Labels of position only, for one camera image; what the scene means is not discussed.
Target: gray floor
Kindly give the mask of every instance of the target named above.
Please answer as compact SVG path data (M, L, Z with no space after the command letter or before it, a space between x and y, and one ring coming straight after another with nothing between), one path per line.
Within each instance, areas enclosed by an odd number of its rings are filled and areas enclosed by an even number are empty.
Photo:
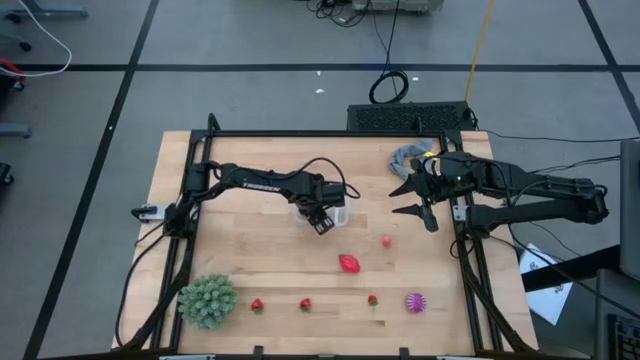
M76 2L87 7L89 18L43 22L74 51L74 64L126 64L149 0ZM428 17L403 14L392 61L469 63L487 4L447 0ZM640 3L590 4L618 62L640 64L634 37L640 31L635 16ZM391 17L380 14L378 20L386 38ZM15 44L2 43L2 56L16 63L64 61L64 51L32 23L13 31L29 38L34 50L23 54ZM315 19L304 2L288 0L160 0L140 59L143 64L383 61L371 17L340 29ZM605 64L578 3L552 0L498 0L480 62ZM407 102L463 98L464 72L408 75L418 79L411 82ZM139 227L129 210L146 198L164 131L203 127L209 112L224 129L344 129L347 106L368 103L377 76L368 71L136 73L40 356L109 348ZM640 74L624 76L640 93ZM122 72L69 72L33 79L0 112L1 121L34 127L29 140L0 140L0 161L14 166L17 179L0 203L0 358L24 352L122 77ZM390 94L389 88L382 91ZM478 73L470 103L481 128L505 134L581 139L638 134L609 73ZM619 152L616 144L491 140L497 159L531 170ZM543 224L580 253L617 243L618 169L609 163L563 173L609 187L612 213L605 222ZM573 256L537 228L523 225L516 231L545 251ZM590 301L572 291L571 304L581 299ZM558 330L539 319L536 328L544 339Z

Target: black metal frame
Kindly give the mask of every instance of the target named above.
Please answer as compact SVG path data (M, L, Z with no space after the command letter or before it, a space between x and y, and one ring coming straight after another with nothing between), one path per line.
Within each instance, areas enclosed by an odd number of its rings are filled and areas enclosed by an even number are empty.
M209 156L211 154L211 149L213 145L213 141L216 137L406 137L406 138L416 138L416 137L428 137L435 138L438 140L440 144L440 148L442 151L448 151L448 141L454 144L456 151L462 151L462 137L460 131L429 131L429 132L389 132L389 131L333 131L333 130L228 130L223 131L220 130L220 127L215 119L215 117L211 114L209 116L209 128L207 130L192 130L191 136L189 140L189 148L187 150L187 157L183 171L183 179L181 183L181 192L185 186L186 174L189 172L190 167L194 165L194 160L196 157L197 148L201 142L203 144L203 152L201 161L209 161ZM471 195L465 196L465 202L467 205L473 204L473 198ZM452 221L453 221L453 206L457 205L457 199L452 199L450 201L451 212L452 212ZM178 247L180 241L186 241L186 249L184 252L183 264L191 264L193 261L194 249L195 249L195 241L197 237L197 229L199 223L199 213L196 217L198 221L195 222L195 228L193 229L193 233L186 239L172 238L171 243L169 245L169 250L167 253L167 262L165 264L164 274L162 278L161 290L160 290L160 298L167 293L169 284L171 284L172 280L174 280L174 270L176 265L176 260L178 256ZM465 245L465 232L464 228L461 226L454 225L455 229L455 237L457 242L457 249L460 259L460 269L461 274L464 277L464 272L469 271L469 257L467 254L467 249ZM487 268L486 258L484 255L484 249L482 246L481 239L472 239L473 241L473 249L475 251L476 262L478 267L478 274L480 280L481 290L483 290L484 299L493 301L493 295L491 291L491 283L489 279L489 271ZM535 353L514 353L514 352L504 352L502 345L501 333L496 325L494 319L490 316L488 317L489 321L489 330L492 341L493 350L484 349L484 344L482 341L482 330L480 328L480 320L478 318L478 309L476 305L476 295L472 287L464 283L464 292L465 292L465 300L467 305L467 312L469 317L469 327L471 331L474 351L476 356L485 356L491 357L495 359L572 359L572 358L563 358L563 357L553 357L553 356L544 356ZM178 344L180 341L180 335L182 331L182 318L177 311L177 308L174 310L175 316L173 319L169 347L160 348L160 342L162 337L162 332L164 329L164 316L162 316L157 325L155 326L150 341L150 348L148 350L126 350L120 352L112 352L112 353L104 353L104 354L89 354L89 355L79 355L79 356L70 356L70 357L61 357L56 358L59 360L62 359L157 359L158 356L163 355L171 355L177 354ZM282 360L293 360L293 359L318 359L319 355L265 355L263 354L264 349L262 346L256 346L253 354L216 354L216 359L218 360L260 360L260 359L282 359ZM378 360L396 360L400 358L401 360L409 360L409 359L436 359L436 356L413 356L409 354L409 350L407 348L399 348L398 356L384 355L384 356L360 356L360 355L335 355L333 359L349 359L349 360L360 360L360 359L378 359Z

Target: white cable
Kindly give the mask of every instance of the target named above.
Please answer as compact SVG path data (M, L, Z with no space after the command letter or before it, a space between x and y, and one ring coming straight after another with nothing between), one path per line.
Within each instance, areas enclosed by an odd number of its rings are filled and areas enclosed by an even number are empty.
M33 14L31 13L31 10L29 10L29 7L22 2L22 0L18 0L18 2L20 2L20 4L22 5L22 7L27 11L27 13L29 14L29 16L31 16L31 19L33 20L33 22L38 25L38 27L40 28L40 30L42 30L45 34L49 35L50 38L52 38L55 42L57 42L58 44L60 44L60 46L62 46L65 50L67 50L67 53L69 53L69 59L67 59L67 63L62 67L62 69L60 70L56 70L56 71L51 71L51 72L46 72L46 73L39 73L39 74L20 74L20 73L14 73L13 71L9 71L5 68L3 68L2 66L0 66L0 71L9 74L9 75L13 75L13 76L23 76L23 77L40 77L40 76L47 76L47 75L55 75L55 74L60 74L61 72L67 70L67 68L69 67L69 64L71 64L71 59L73 59L73 53L71 53L71 50L69 50L68 47L66 47L60 40L58 40L55 36L51 35L50 32L48 32L45 28L42 27L42 25L40 25L40 23L38 22L38 20L36 20L36 17L33 16Z

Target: black floor stripe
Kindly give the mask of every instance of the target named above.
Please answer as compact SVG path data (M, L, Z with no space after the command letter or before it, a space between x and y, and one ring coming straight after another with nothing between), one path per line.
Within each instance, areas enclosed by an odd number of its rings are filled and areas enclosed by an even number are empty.
M24 71L54 71L62 64L18 64ZM70 65L67 71L126 71L128 65L123 64L78 64ZM139 64L135 71L156 72L259 72L259 71L382 71L384 64L341 63L341 64ZM468 72L470 64L392 64L393 70L404 71L438 71ZM612 65L587 64L480 64L478 72L605 72L613 71ZM640 72L640 65L623 65L620 69L628 72Z
M73 217L71 228L69 229L67 239L65 240L62 248L62 254L60 255L60 259L56 265L49 288L47 289L47 294L44 298L42 307L40 308L36 324L31 332L31 337L29 338L29 343L27 344L23 359L36 359L40 352L40 348L42 347L42 342L44 341L44 337L47 333L49 322L51 321L60 291L62 290L64 278L67 275L67 271L71 265L71 258L73 257L76 245L78 244L80 232L87 216L91 199L93 198L96 185L98 184L98 178L100 177L102 167L107 157L107 151L109 150L113 133L116 129L116 125L118 124L118 119L120 118L120 113L122 112L122 107L126 100L127 93L129 92L129 87L131 86L131 80L135 73L135 66L140 60L142 47L144 46L144 42L146 41L149 33L149 28L151 27L151 22L153 21L153 17L158 7L158 1L159 0L151 0L149 3L149 8L147 9L142 27L140 28L133 53L129 59L129 64L127 65L125 75L122 83L120 84L120 89L118 90L113 108L111 109L111 114L109 115L109 119L105 125L102 140L100 141L98 151L93 160L93 164L91 165L89 178L87 179L84 190L82 191L80 203L78 204L78 208L76 209L76 213Z
M615 57L613 56L613 52L611 52L611 48L607 43L607 40L604 38L604 34L600 29L600 25L598 25L598 21L596 17L593 15L593 11L591 11L591 7L587 0L578 0L580 3L580 7L582 8L582 12L584 16L587 18L587 22L591 27L591 31L593 32L593 36L596 38L596 42L600 47L600 51L602 51L602 55L607 61L607 65L611 66L613 75L613 79L616 81L616 85L618 85L618 90L620 91L620 95L622 95L622 99L624 100L627 109L629 110L629 114L633 119L633 122L636 124L636 127L640 131L640 110L638 109L638 104L635 101L633 93L629 89L629 85L627 81L624 79L624 75L622 75L621 67L618 66ZM631 67L626 66L627 69L635 69L637 66L632 65Z

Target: green spiky plant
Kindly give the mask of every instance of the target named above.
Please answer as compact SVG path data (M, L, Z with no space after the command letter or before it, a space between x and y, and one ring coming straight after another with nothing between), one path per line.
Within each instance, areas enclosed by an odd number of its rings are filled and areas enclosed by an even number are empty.
M201 276L185 286L178 296L182 318L200 329L217 329L238 302L238 293L227 275Z

